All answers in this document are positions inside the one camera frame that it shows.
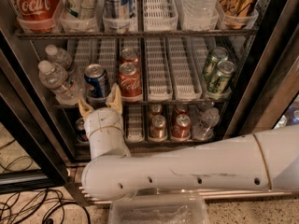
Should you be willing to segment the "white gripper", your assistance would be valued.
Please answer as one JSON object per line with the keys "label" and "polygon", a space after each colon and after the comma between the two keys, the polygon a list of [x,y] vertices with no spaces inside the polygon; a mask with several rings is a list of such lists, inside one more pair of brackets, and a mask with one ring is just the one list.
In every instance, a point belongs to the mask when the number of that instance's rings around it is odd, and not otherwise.
{"label": "white gripper", "polygon": [[131,156],[124,141],[121,90],[114,83],[106,106],[94,111],[84,100],[78,100],[80,115],[86,119],[85,132],[90,144],[91,159],[103,155]]}

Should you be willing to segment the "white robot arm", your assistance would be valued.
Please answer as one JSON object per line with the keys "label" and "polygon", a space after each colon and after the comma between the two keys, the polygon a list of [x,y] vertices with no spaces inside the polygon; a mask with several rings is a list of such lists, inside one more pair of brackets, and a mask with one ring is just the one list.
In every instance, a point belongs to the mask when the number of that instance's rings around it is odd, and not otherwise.
{"label": "white robot arm", "polygon": [[78,107],[91,149],[81,184],[93,198],[112,201],[142,189],[299,191],[299,125],[133,157],[118,85],[105,107],[83,100]]}

